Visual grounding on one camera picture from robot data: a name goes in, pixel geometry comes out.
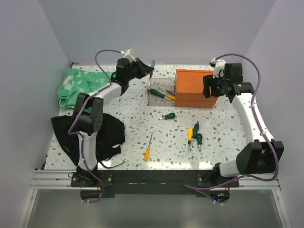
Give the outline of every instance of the speckled tabletop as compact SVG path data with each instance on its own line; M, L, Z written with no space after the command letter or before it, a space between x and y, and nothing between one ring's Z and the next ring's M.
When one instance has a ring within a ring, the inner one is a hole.
M73 66L85 71L99 71L97 66ZM115 71L115 66L104 66L106 71ZM176 69L212 70L209 66L158 66L153 77L174 78ZM118 170L206 170L215 163L232 160L245 147L245 135L237 112L225 97L220 97L212 109L180 108L147 105L149 77L134 79L127 92L104 105L104 113L111 114L125 124L126 141L122 153L104 162L114 166L123 160L128 162L115 168ZM59 115L71 115L73 110L61 110ZM158 118L162 114L176 113L174 120ZM188 152L188 129L199 123L203 145L199 152L196 142ZM148 161L144 154L151 133L153 139ZM53 134L47 152L45 170L75 170Z

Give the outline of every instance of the green towel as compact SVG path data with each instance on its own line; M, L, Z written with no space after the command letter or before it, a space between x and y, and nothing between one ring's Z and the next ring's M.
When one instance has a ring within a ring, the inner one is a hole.
M68 69L58 91L58 104L61 109L74 108L79 93L90 93L104 87L109 82L102 72L86 72Z

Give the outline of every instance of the orange box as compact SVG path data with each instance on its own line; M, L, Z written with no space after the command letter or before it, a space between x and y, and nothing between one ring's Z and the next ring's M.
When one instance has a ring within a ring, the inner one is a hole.
M217 97L205 98L203 77L212 75L209 70L177 69L174 81L175 107L213 108Z

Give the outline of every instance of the purple cable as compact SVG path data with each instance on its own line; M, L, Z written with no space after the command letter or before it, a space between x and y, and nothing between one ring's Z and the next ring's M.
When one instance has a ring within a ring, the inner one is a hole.
M260 177L257 177L257 176L251 175L251 174L248 175L248 176L249 176L249 177L256 178L256 179L261 180L261 181L273 181L274 179L276 179L276 177L277 177L277 175L278 175L278 173L279 173L279 161L278 161L278 158L277 158L277 155L276 155L276 151L275 151L273 145L271 144L271 142L270 142L270 140L267 138L267 136L263 133L263 128L262 128L262 126L261 126L260 121L258 120L256 111L255 111L255 108L254 108L254 106L253 106L253 104L254 104L254 99L255 99L255 97L256 97L256 95L257 95L257 91L258 91L258 89L259 89L259 87L260 87L260 84L261 84L261 73L260 73L260 71L259 71L257 65L256 65L251 59L247 58L247 57L244 56L244 55L229 53L229 54L224 54L224 55L221 55L221 56L217 57L216 60L219 59L219 58L225 57L225 56L238 56L238 57L241 57L241 58L243 58L243 59L246 59L246 60L247 60L248 62L250 62L250 63L253 65L253 67L256 69L257 76L258 76L258 80L257 80L256 89L255 89L255 91L254 91L254 93L253 93L253 95L252 95L252 98L251 98L250 105L251 105L252 114L253 114L253 116L254 116L254 118L255 118L256 124L257 124L257 126L258 126L258 128L259 128L261 134L262 134L263 137L265 138L266 142L268 143L268 145L269 145L269 147L270 147L270 149L271 149L271 151L272 151L272 154L273 154L273 156L274 156L274 159L275 159L275 173L274 173L274 176L273 176L272 178L270 178L270 179L260 178ZM206 194L204 194L204 193L201 192L200 190L211 190L211 189L220 188L220 187L223 187L223 186L225 186L225 185L227 185L227 184L229 184L229 183L232 183L232 182L234 182L234 181L236 181L236 180L238 180L238 179L241 179L241 178L243 178L243 177L245 177L245 175L242 175L242 176L239 176L239 177L235 177L235 178L233 178L233 179L231 179L231 180L229 180L229 181L227 181L227 182L224 182L224 183L222 183L222 184L219 184L219 185L213 186L213 187L209 187L209 188L196 188L196 187L192 187L192 186L189 186L189 185L185 185L185 187L190 188L190 189L193 189L193 190L195 190L195 191L198 191L198 192L200 192L201 194L203 194L203 195L206 196Z
M82 105L82 107L81 107L81 109L80 109L78 115L76 116L76 118L75 118L75 120L73 121L73 123L72 123L70 129L69 129L68 132L67 132L69 135L77 134L77 135L80 135L80 137L82 138L82 140L81 140L81 147L80 147L80 153L81 153L82 159L84 160L84 165L85 165L85 167L86 167L88 173L89 173L92 177L94 177L94 178L98 181L98 183L101 184L102 189L103 189L103 190L102 190L102 193L101 193L100 196L99 196L99 198L97 198L97 199L95 199L95 200L92 200L92 201L88 201L88 203L95 203L95 202L98 202L98 201L103 197L103 195L104 195L104 193L105 193L104 183L103 183L103 181L102 181L101 179L99 179L97 176L95 176L95 175L90 171L90 169L89 169L89 167L88 167L88 165L87 165L87 163L86 163L86 160L85 160L85 157L84 157L84 144L83 144L84 136L83 136L80 132L73 132L72 130L73 130L73 128L75 127L77 121L79 120L79 118L80 118L82 112L84 111L84 109L85 109L86 104L88 103L88 101L89 101L92 97L96 96L98 93L100 93L100 92L104 91L105 89L109 88L109 87L111 86L111 84L112 84L110 76L108 75L107 72L105 72L105 71L102 69L102 67L99 65L99 63L98 63L98 61L97 61L97 56L98 56L100 53L106 52L106 51L112 51L112 52L117 52L117 53L120 53L120 51L105 49L105 50L98 51L98 52L96 53L96 55L95 55L95 62L96 62L96 64L97 64L97 66L98 66L98 67L100 68L100 70L107 76L107 78L109 79L109 83L110 83L110 84L107 85L107 86L105 86L105 87L103 87L103 88L101 88L101 89L99 89L99 90L97 90L96 93L94 93L93 95L90 95L90 96L85 100L85 102L84 102L84 104Z

